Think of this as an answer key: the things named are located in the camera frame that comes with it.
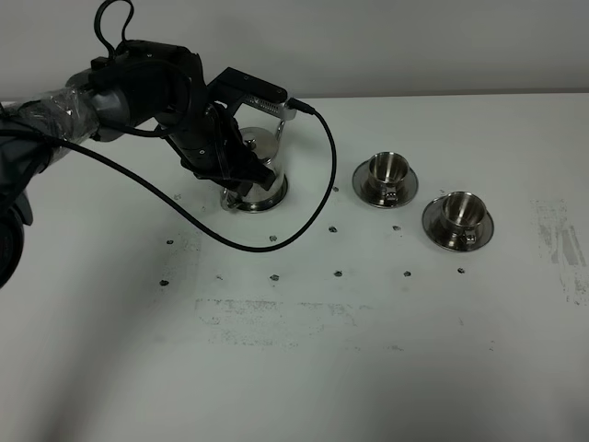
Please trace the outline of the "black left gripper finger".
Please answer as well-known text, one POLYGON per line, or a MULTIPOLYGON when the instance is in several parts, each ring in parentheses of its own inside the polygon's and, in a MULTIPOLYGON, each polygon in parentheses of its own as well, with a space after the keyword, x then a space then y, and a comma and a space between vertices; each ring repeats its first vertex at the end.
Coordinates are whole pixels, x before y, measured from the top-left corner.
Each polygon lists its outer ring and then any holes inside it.
POLYGON ((259 184, 264 190, 269 190, 273 185, 273 171, 244 144, 226 142, 224 154, 225 170, 220 184, 229 191, 248 193, 253 184, 259 184))

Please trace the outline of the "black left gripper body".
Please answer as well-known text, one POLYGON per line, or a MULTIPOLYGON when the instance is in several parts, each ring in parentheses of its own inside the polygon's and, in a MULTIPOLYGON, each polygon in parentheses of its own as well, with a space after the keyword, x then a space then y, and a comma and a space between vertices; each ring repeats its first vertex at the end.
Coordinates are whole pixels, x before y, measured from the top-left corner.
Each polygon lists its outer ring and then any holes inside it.
POLYGON ((213 182, 248 181, 248 148, 232 112, 203 78, 201 57, 181 46, 123 41, 89 68, 93 138, 162 138, 180 164, 213 182))

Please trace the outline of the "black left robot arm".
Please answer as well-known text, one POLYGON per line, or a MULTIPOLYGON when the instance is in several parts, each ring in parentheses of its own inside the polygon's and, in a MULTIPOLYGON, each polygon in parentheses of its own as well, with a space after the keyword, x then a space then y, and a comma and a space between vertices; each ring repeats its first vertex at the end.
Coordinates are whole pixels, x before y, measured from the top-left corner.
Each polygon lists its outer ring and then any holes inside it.
POLYGON ((32 223, 33 177, 87 139, 165 140, 196 178, 245 194, 275 174, 246 146, 231 111, 214 102, 202 61, 190 50, 123 41, 66 86, 1 110, 1 281, 16 270, 32 223))

